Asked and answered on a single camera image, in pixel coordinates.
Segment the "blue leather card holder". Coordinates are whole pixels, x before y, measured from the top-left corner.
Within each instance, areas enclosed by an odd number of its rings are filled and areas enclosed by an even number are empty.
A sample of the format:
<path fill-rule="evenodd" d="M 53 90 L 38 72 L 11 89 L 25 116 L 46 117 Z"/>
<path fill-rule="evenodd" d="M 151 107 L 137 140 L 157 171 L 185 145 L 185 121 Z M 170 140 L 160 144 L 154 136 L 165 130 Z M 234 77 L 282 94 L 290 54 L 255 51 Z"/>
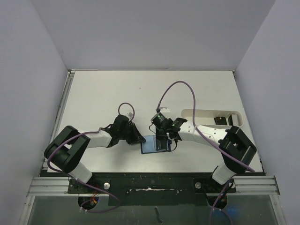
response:
<path fill-rule="evenodd" d="M 155 135 L 144 136 L 144 138 L 145 138 L 146 142 L 141 143 L 141 153 L 142 154 L 160 153 L 160 152 L 156 152 L 156 136 Z M 171 151 L 171 144 L 172 144 L 172 141 L 169 140 L 169 150 L 167 152 Z"/>

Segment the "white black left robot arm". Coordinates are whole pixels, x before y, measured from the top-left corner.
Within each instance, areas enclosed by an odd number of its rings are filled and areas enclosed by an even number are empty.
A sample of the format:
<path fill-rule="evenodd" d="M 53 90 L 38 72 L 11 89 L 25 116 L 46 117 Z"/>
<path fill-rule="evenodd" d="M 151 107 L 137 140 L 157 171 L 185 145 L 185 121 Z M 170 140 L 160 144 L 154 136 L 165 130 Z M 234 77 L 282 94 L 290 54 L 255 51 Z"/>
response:
<path fill-rule="evenodd" d="M 95 188 L 92 172 L 81 163 L 86 149 L 110 148 L 125 140 L 129 145 L 145 143 L 135 124 L 128 116 L 118 115 L 112 124 L 98 131 L 80 132 L 73 126 L 66 126 L 44 151 L 44 157 L 62 172 L 79 180 L 79 188 L 89 193 Z"/>

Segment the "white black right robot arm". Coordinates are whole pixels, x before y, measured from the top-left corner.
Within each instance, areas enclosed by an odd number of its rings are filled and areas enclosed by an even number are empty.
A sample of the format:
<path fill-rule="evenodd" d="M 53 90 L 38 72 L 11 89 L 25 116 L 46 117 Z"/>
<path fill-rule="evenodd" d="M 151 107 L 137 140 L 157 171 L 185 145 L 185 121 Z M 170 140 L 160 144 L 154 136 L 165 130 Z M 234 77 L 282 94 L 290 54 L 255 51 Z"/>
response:
<path fill-rule="evenodd" d="M 209 187 L 215 192 L 223 189 L 225 183 L 234 175 L 244 174 L 246 171 L 254 172 L 250 163 L 257 148 L 237 126 L 227 129 L 197 126 L 193 121 L 184 118 L 166 118 L 160 112 L 151 122 L 162 137 L 174 141 L 208 143 L 222 154 L 223 162 L 216 167 L 209 179 Z"/>

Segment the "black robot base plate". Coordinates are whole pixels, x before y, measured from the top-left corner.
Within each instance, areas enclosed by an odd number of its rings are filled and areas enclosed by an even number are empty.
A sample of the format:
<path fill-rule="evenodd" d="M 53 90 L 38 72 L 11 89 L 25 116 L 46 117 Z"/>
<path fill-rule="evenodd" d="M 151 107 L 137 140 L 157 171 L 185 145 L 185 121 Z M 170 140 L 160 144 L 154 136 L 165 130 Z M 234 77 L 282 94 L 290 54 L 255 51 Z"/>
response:
<path fill-rule="evenodd" d="M 108 183 L 109 205 L 176 206 L 193 204 L 205 206 L 208 196 L 218 195 L 223 185 L 207 172 L 190 173 L 94 173 L 89 185 L 104 188 Z"/>

